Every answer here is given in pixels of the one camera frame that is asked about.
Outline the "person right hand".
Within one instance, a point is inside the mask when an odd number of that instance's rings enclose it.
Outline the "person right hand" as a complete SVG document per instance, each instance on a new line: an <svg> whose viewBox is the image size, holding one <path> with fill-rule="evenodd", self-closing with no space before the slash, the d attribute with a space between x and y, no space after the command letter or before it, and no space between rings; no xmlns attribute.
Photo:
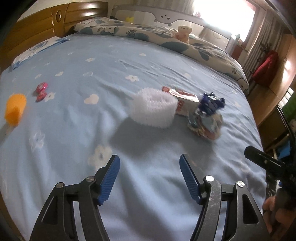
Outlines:
<svg viewBox="0 0 296 241"><path fill-rule="evenodd" d="M269 212L274 211L275 196L267 198L262 208L265 211L263 214L263 220L266 224L268 232L271 233L273 231L273 225L271 224L271 214ZM275 213L275 219L280 223L280 226L275 232L274 237L281 238L293 223L295 219L295 210L291 211L279 208Z"/></svg>

